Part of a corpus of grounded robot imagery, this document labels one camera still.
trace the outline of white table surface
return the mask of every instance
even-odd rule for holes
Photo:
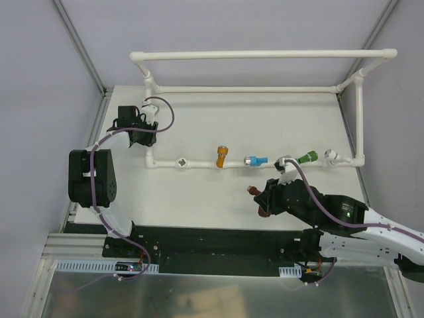
[[[117,118],[117,107],[140,107],[141,86],[115,86],[101,137]],[[157,134],[156,159],[216,160],[217,147],[229,148],[228,160],[284,155],[315,150],[320,156],[332,148],[350,156],[350,147],[334,94],[327,93],[197,93],[163,94],[176,113],[174,126]],[[170,122],[170,112],[157,102],[159,128]],[[133,145],[114,161],[117,201],[136,225],[221,229],[302,230],[309,226],[288,213],[269,218],[246,189],[263,189],[278,178],[275,169],[189,169],[144,165],[145,149]],[[306,168],[309,183],[320,192],[344,194],[363,201],[354,168]],[[99,224],[92,212],[78,208],[75,223]]]

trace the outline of purple cable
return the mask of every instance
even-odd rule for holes
[[[318,206],[318,208],[326,215],[328,216],[328,218],[330,218],[332,221],[334,221],[337,224],[340,224],[344,227],[349,227],[351,229],[358,229],[358,228],[364,228],[364,227],[380,227],[382,229],[390,229],[390,225],[389,224],[381,224],[381,223],[364,223],[364,224],[350,224],[347,222],[344,222],[342,220],[339,220],[338,218],[336,218],[334,215],[332,215],[330,212],[328,212],[325,207],[321,204],[321,202],[319,202],[319,200],[317,199],[317,197],[315,196],[315,194],[313,193],[311,186],[309,185],[305,174],[303,173],[302,169],[300,168],[300,165],[292,159],[286,159],[286,162],[289,162],[290,164],[293,164],[295,166],[295,168],[298,170],[300,176],[302,177],[303,182],[305,183],[306,186],[306,190],[309,192],[309,195],[311,196],[312,200],[315,202],[315,204]],[[408,237],[411,237],[415,240],[418,240],[419,242],[424,244],[424,238],[421,238],[413,233],[410,233],[406,230],[400,229],[398,227],[393,227],[392,228],[393,231],[402,233]]]
[[[99,214],[100,221],[103,223],[103,226],[109,232],[113,233],[114,235],[116,235],[120,239],[123,239],[124,241],[126,241],[126,242],[128,242],[128,243],[130,243],[130,244],[132,244],[132,245],[134,245],[136,247],[138,247],[147,256],[147,260],[148,260],[147,266],[144,269],[142,269],[139,273],[135,274],[134,276],[132,276],[130,278],[121,277],[121,279],[123,279],[123,280],[133,280],[133,279],[137,278],[139,275],[141,275],[144,272],[146,272],[149,269],[149,267],[150,267],[151,258],[150,258],[150,255],[149,255],[147,249],[145,249],[145,247],[141,246],[137,242],[134,242],[134,241],[130,240],[129,238],[125,237],[121,233],[119,233],[116,230],[114,230],[106,222],[105,218],[102,216],[101,211],[100,211],[100,209],[97,206],[97,199],[96,199],[96,196],[95,196],[94,153],[99,148],[99,146],[102,145],[107,139],[109,139],[113,135],[118,134],[118,133],[121,133],[121,132],[125,132],[125,131],[139,131],[139,132],[142,132],[142,133],[162,133],[164,131],[167,131],[169,128],[171,128],[171,126],[174,124],[174,121],[175,121],[175,113],[174,113],[174,110],[172,109],[172,106],[168,103],[168,101],[166,99],[161,98],[161,97],[151,96],[151,97],[147,97],[146,99],[144,99],[144,101],[148,101],[149,99],[159,99],[159,100],[163,101],[169,107],[169,109],[171,111],[171,115],[172,115],[172,120],[171,120],[171,123],[167,127],[163,128],[163,129],[157,129],[155,131],[154,130],[150,130],[150,129],[141,129],[141,128],[123,128],[123,129],[119,129],[117,131],[113,131],[111,134],[108,134],[108,135],[104,136],[101,140],[99,140],[99,142],[96,145],[94,145],[94,147],[91,149],[91,152],[90,152],[90,162],[89,162],[90,163],[90,183],[91,183],[91,199],[93,201],[93,209]]]
[[[86,284],[84,284],[80,287],[74,288],[72,290],[63,290],[62,288],[57,288],[57,287],[52,287],[52,290],[57,290],[61,293],[74,293],[74,292],[78,292],[79,290],[83,290],[84,288],[86,288],[90,285],[93,285],[94,283],[97,283],[99,280],[102,280],[103,278],[112,277],[112,276],[113,276],[113,274],[102,275],[102,276],[97,277],[96,279],[92,280],[90,283],[86,283]]]
[[[327,277],[329,277],[329,275],[331,274],[331,272],[334,270],[334,267],[335,267],[336,262],[337,262],[337,258],[334,257],[333,258],[333,263],[331,263],[331,267],[329,268],[328,272],[325,273],[325,275],[319,281],[317,281],[317,282],[315,282],[313,284],[320,284],[320,283],[324,282],[327,279]]]

